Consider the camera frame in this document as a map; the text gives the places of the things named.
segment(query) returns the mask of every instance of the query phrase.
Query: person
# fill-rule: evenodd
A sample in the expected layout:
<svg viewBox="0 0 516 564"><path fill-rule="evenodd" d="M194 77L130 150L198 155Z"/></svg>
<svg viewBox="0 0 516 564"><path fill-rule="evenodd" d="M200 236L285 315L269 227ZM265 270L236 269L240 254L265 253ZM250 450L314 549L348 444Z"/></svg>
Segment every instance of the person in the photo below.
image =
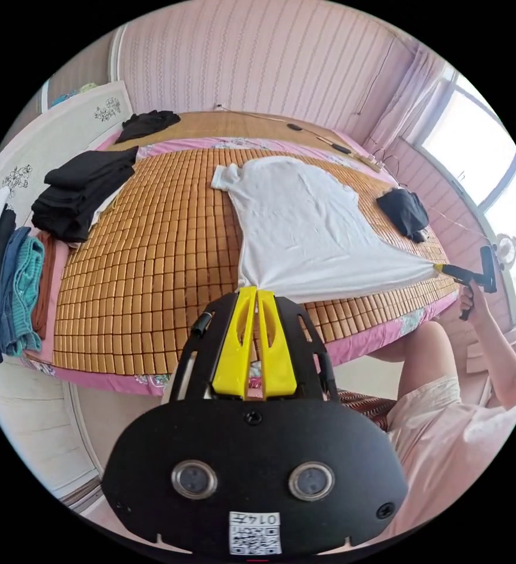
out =
<svg viewBox="0 0 516 564"><path fill-rule="evenodd" d="M479 286L462 287L459 303L462 310L473 305L468 321L501 407L462 402L452 346L435 321L373 353L379 360L404 363L387 422L409 492L387 529L362 546L407 532L447 509L489 466L516 423L516 353Z"/></svg>

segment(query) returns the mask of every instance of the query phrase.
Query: person's arm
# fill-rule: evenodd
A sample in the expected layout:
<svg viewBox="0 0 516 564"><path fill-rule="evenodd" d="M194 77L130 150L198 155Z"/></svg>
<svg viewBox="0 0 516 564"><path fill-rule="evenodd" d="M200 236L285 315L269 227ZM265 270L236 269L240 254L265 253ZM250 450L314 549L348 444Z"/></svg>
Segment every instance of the person's arm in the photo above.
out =
<svg viewBox="0 0 516 564"><path fill-rule="evenodd" d="M516 353L499 329L487 306L483 292L471 282L473 299L468 288L460 293L461 309L473 303L469 322L479 339L495 395L505 409L516 405Z"/></svg>

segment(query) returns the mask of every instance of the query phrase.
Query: screw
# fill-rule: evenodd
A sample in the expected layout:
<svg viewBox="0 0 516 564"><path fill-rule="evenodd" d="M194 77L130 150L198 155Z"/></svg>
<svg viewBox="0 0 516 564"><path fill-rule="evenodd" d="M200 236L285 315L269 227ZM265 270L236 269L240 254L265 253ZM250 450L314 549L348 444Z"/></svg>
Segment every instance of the screw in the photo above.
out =
<svg viewBox="0 0 516 564"><path fill-rule="evenodd" d="M244 416L244 420L249 425L260 425L260 423L262 423L262 415L260 415L260 413L258 413L257 411L249 411Z"/></svg>
<svg viewBox="0 0 516 564"><path fill-rule="evenodd" d="M378 519L387 519L395 511L394 503L384 503L377 511L376 517Z"/></svg>

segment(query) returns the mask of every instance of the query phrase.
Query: teal sweater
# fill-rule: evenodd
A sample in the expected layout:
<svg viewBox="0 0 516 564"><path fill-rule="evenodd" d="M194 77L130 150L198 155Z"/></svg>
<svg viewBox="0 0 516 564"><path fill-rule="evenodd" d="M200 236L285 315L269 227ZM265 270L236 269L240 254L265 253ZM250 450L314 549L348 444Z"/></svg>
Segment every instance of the teal sweater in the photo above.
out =
<svg viewBox="0 0 516 564"><path fill-rule="evenodd" d="M33 331L31 314L39 297L39 282L45 248L36 237L27 237L17 255L13 279L12 338L7 345L9 356L20 357L24 349L41 350L41 339Z"/></svg>

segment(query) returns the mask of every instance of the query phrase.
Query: person's hand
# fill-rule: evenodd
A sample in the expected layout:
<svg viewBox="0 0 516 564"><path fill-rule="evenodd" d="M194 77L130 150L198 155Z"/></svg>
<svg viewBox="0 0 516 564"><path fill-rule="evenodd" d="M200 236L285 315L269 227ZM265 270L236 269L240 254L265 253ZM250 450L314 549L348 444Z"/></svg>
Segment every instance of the person's hand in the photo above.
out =
<svg viewBox="0 0 516 564"><path fill-rule="evenodd" d="M486 323L490 319L491 313L489 312L489 306L485 300L484 293L474 280L470 281L470 287L471 288L462 286L461 288L460 311L462 312L472 308L468 321L475 328Z"/></svg>

